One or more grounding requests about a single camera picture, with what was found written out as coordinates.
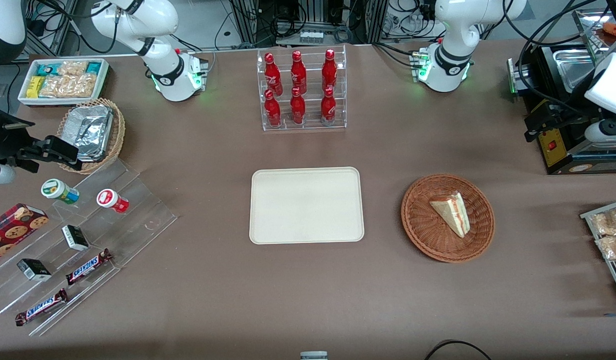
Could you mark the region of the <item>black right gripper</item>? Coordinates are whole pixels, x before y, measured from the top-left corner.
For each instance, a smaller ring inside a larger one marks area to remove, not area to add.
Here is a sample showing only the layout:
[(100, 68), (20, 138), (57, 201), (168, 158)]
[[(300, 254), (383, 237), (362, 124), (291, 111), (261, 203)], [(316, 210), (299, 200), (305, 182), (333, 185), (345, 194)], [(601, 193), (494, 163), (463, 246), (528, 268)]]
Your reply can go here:
[(10, 157), (10, 166), (37, 174), (40, 164), (36, 160), (63, 164), (75, 171), (82, 170), (79, 149), (60, 137), (47, 136), (43, 147), (34, 143), (27, 128), (35, 126), (33, 121), (25, 121), (0, 109), (0, 161)]

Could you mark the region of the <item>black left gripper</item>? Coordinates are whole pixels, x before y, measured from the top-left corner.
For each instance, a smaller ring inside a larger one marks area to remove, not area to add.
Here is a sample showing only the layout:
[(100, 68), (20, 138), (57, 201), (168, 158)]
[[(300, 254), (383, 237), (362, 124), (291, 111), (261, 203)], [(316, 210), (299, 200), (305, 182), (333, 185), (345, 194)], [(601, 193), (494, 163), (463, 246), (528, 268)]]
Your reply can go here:
[(596, 115), (596, 105), (584, 95), (592, 82), (592, 80), (581, 80), (571, 92), (566, 104), (574, 110), (568, 110), (552, 101), (542, 100), (538, 104), (538, 112), (530, 113), (524, 119), (527, 128), (524, 133), (525, 141), (527, 143), (535, 141), (541, 133), (553, 130), (556, 125), (580, 128), (591, 125), (591, 119)]

